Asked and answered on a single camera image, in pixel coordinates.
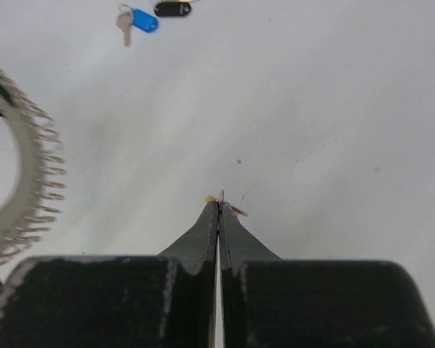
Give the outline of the yellow tag key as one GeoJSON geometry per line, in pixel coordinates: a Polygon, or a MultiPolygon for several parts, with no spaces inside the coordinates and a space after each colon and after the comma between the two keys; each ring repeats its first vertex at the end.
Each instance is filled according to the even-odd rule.
{"type": "Polygon", "coordinates": [[[217,202],[218,204],[227,204],[233,210],[233,213],[235,215],[242,216],[242,217],[248,217],[249,216],[246,212],[244,212],[243,210],[240,210],[238,207],[235,207],[234,205],[232,205],[231,203],[228,203],[225,200],[225,191],[224,191],[223,188],[220,190],[219,196],[209,195],[209,196],[207,196],[205,198],[205,201],[206,201],[206,203],[208,203],[208,202],[217,202]]]}

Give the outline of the metal disc with keyrings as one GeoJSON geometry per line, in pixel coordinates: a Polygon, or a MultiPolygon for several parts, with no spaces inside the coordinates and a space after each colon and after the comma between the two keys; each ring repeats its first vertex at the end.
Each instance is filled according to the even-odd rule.
{"type": "Polygon", "coordinates": [[[0,266],[41,240],[61,211],[51,201],[64,199],[63,144],[55,121],[29,100],[0,69],[0,117],[20,153],[19,176],[12,195],[0,207],[0,266]]]}

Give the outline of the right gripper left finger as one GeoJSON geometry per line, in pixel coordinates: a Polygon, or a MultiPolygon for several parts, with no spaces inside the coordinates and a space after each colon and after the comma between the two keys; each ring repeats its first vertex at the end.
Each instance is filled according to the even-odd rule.
{"type": "Polygon", "coordinates": [[[213,347],[218,204],[156,256],[41,256],[0,288],[0,347],[213,347]]]}

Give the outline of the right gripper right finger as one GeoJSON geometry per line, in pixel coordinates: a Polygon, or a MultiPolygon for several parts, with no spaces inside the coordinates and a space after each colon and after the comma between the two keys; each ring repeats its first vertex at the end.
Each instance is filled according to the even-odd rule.
{"type": "Polygon", "coordinates": [[[418,287],[385,260],[283,260],[220,204],[226,347],[435,347],[418,287]]]}

